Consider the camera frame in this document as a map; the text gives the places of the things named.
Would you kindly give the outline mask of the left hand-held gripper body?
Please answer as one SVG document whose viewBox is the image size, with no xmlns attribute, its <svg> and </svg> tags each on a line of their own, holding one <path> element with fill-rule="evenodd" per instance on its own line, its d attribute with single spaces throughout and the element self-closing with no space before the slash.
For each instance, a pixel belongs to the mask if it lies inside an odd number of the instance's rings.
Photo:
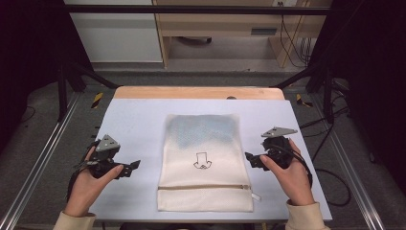
<svg viewBox="0 0 406 230">
<path fill-rule="evenodd" d="M 95 150 L 85 161 L 85 166 L 95 178 L 101 178 L 118 166 L 113 158 L 120 150 L 120 144 L 108 134 L 95 142 Z"/>
</svg>

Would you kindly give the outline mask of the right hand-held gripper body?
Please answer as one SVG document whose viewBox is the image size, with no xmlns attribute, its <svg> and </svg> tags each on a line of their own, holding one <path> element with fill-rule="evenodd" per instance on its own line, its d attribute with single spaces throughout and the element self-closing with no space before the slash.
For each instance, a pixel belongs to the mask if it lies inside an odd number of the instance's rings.
<svg viewBox="0 0 406 230">
<path fill-rule="evenodd" d="M 286 135 L 294 133 L 297 133 L 296 129 L 274 126 L 261 135 L 264 138 L 262 146 L 267 155 L 282 169 L 287 169 L 294 157 L 293 149 L 286 138 Z"/>
</svg>

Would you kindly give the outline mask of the cream mesh laundry bag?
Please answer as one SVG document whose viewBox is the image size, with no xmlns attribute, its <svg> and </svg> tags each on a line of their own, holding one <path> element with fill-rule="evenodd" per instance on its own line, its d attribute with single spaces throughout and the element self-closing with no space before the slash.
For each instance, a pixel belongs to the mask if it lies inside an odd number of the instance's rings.
<svg viewBox="0 0 406 230">
<path fill-rule="evenodd" d="M 160 211 L 252 212 L 254 197 L 237 115 L 167 117 Z"/>
</svg>

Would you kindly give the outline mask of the person's right hand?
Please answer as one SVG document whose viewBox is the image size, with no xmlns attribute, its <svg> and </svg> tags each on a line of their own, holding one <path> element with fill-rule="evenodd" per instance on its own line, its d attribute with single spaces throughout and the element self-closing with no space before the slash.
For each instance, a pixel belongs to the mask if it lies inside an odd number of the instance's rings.
<svg viewBox="0 0 406 230">
<path fill-rule="evenodd" d="M 298 159 L 294 158 L 287 169 L 282 169 L 268 156 L 262 155 L 260 160 L 276 176 L 290 205 L 307 206 L 316 203 L 305 166 Z"/>
</svg>

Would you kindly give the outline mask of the person's left hand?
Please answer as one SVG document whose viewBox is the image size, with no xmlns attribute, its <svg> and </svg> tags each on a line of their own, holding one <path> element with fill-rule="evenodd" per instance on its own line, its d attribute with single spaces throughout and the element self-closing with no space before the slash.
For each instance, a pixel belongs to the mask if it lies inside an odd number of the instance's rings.
<svg viewBox="0 0 406 230">
<path fill-rule="evenodd" d="M 90 207 L 102 190 L 121 173 L 123 168 L 122 165 L 116 166 L 100 178 L 95 178 L 88 169 L 82 170 L 73 185 L 63 213 L 74 218 L 88 216 Z"/>
</svg>

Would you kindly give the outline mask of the white table mat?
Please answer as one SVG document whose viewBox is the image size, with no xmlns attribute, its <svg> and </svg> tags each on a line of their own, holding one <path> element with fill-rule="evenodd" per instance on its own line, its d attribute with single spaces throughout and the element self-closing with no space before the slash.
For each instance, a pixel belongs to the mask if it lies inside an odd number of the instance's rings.
<svg viewBox="0 0 406 230">
<path fill-rule="evenodd" d="M 180 213 L 157 210 L 157 187 L 162 168 L 165 120 L 170 114 L 236 114 L 244 151 L 262 152 L 261 135 L 272 127 L 296 132 L 289 137 L 310 156 L 291 103 L 286 100 L 164 100 L 114 99 L 104 115 L 98 136 L 108 134 L 120 145 L 115 160 L 141 162 L 129 178 L 110 182 L 91 207 L 99 220 L 122 222 L 263 222 L 288 218 L 284 194 L 271 172 L 249 167 L 255 194 L 250 213 Z"/>
</svg>

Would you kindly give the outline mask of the yellow clamp right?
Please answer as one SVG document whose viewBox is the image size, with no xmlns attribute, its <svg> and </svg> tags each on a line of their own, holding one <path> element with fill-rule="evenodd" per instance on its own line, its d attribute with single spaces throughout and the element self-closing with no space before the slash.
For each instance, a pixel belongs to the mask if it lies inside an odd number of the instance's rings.
<svg viewBox="0 0 406 230">
<path fill-rule="evenodd" d="M 307 102 L 303 101 L 301 94 L 296 94 L 296 102 L 299 105 L 303 105 L 306 107 L 313 107 L 313 103 L 307 103 Z"/>
</svg>

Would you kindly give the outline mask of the yellow clamp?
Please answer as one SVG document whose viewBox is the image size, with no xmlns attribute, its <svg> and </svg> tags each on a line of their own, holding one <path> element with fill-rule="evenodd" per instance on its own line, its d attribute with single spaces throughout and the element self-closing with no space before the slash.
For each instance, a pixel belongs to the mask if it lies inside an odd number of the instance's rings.
<svg viewBox="0 0 406 230">
<path fill-rule="evenodd" d="M 103 95 L 102 92 L 98 92 L 96 94 L 96 96 L 95 96 L 95 98 L 94 98 L 94 100 L 93 100 L 93 102 L 91 104 L 91 108 L 97 108 L 98 107 L 98 105 L 99 105 L 99 103 L 100 103 L 100 101 L 102 99 L 102 95 Z"/>
<path fill-rule="evenodd" d="M 299 105 L 303 105 L 306 107 L 313 107 L 313 103 L 307 103 L 307 102 L 303 101 L 301 94 L 296 94 L 296 102 Z"/>
</svg>

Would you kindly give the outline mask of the yellow clamp left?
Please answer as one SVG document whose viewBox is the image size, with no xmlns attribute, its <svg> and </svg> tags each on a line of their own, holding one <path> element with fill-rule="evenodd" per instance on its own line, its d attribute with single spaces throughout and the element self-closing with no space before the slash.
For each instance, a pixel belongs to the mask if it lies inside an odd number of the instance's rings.
<svg viewBox="0 0 406 230">
<path fill-rule="evenodd" d="M 95 98 L 94 98 L 94 100 L 93 100 L 93 102 L 91 104 L 91 108 L 97 108 L 98 107 L 98 105 L 99 105 L 99 103 L 100 103 L 100 101 L 102 99 L 102 95 L 103 95 L 102 92 L 98 92 L 96 94 L 96 96 L 95 96 Z"/>
</svg>

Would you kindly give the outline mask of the black metal stand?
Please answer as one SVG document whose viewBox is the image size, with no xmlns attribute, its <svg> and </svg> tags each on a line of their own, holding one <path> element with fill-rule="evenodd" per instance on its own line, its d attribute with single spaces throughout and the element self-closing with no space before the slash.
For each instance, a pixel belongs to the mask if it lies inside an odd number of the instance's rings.
<svg viewBox="0 0 406 230">
<path fill-rule="evenodd" d="M 75 92 L 82 92 L 86 88 L 82 76 L 87 76 L 110 89 L 117 89 L 119 87 L 118 84 L 105 79 L 104 77 L 97 74 L 94 70 L 90 70 L 89 68 L 86 68 L 76 62 L 62 63 L 57 69 L 57 88 L 59 103 L 59 115 L 57 120 L 59 122 L 68 113 L 66 83 L 69 83 Z"/>
<path fill-rule="evenodd" d="M 327 64 L 316 62 L 293 77 L 274 85 L 274 88 L 284 89 L 304 77 L 309 77 L 305 86 L 305 90 L 308 93 L 316 93 L 320 88 L 323 88 L 323 115 L 329 124 L 333 124 L 334 118 L 331 100 L 333 76 Z"/>
</svg>

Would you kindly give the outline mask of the wooden table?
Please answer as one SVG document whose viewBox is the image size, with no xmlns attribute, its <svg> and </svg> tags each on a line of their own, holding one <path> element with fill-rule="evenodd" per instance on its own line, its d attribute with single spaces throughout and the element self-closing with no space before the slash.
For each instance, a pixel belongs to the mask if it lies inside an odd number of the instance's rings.
<svg viewBox="0 0 406 230">
<path fill-rule="evenodd" d="M 245 86 L 121 86 L 114 99 L 284 100 L 279 88 Z"/>
</svg>

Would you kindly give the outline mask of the black curtain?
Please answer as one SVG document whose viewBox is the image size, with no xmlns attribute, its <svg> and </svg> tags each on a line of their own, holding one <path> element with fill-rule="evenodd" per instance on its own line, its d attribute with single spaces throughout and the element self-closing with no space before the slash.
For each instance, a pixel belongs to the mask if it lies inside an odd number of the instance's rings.
<svg viewBox="0 0 406 230">
<path fill-rule="evenodd" d="M 350 84 L 372 152 L 406 195 L 406 0 L 332 0 L 311 61 Z"/>
<path fill-rule="evenodd" d="M 0 151 L 25 113 L 29 95 L 56 81 L 52 43 L 69 60 L 91 69 L 64 0 L 0 0 Z"/>
</svg>

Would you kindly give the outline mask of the dark object under desk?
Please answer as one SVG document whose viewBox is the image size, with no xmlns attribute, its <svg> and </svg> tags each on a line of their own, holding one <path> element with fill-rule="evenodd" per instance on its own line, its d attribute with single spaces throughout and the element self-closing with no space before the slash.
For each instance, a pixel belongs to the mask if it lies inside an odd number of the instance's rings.
<svg viewBox="0 0 406 230">
<path fill-rule="evenodd" d="M 207 45 L 210 44 L 213 39 L 211 37 L 184 37 L 178 36 L 177 39 L 184 44 L 188 45 Z"/>
</svg>

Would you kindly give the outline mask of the light wooden desk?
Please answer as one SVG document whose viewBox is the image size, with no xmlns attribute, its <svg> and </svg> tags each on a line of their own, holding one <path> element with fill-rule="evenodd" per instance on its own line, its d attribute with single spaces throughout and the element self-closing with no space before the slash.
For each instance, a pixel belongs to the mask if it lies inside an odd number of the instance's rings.
<svg viewBox="0 0 406 230">
<path fill-rule="evenodd" d="M 244 6 L 244 7 L 322 7 L 333 0 L 151 0 L 155 6 Z M 316 39 L 324 25 L 323 15 L 263 14 L 190 14 L 157 13 L 155 15 L 161 50 L 169 56 L 173 37 L 259 36 L 269 39 L 281 68 L 293 58 L 294 44 L 299 38 Z"/>
</svg>

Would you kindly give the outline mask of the aluminium floor rail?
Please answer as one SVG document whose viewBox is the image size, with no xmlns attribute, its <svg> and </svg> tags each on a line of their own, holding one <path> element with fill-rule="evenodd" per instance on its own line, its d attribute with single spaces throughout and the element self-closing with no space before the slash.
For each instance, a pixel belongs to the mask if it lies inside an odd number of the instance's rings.
<svg viewBox="0 0 406 230">
<path fill-rule="evenodd" d="M 337 161 L 347 179 L 352 197 L 355 199 L 366 224 L 370 230 L 386 230 L 381 217 L 378 215 L 372 200 L 361 181 L 361 178 L 351 164 L 341 141 L 333 130 L 333 126 L 328 122 L 324 122 L 324 126 L 330 128 L 330 145 L 332 146 Z"/>
<path fill-rule="evenodd" d="M 74 114 L 78 105 L 81 94 L 74 92 L 67 106 L 66 113 L 56 123 L 54 130 L 48 138 L 41 153 L 36 159 L 30 173 L 24 181 L 21 189 L 19 190 L 16 198 L 14 199 L 8 212 L 0 220 L 0 230 L 13 230 L 19 218 L 21 217 L 27 203 L 29 202 L 34 189 L 42 176 L 49 160 L 54 154 L 56 146 L 68 126 L 72 115 Z"/>
</svg>

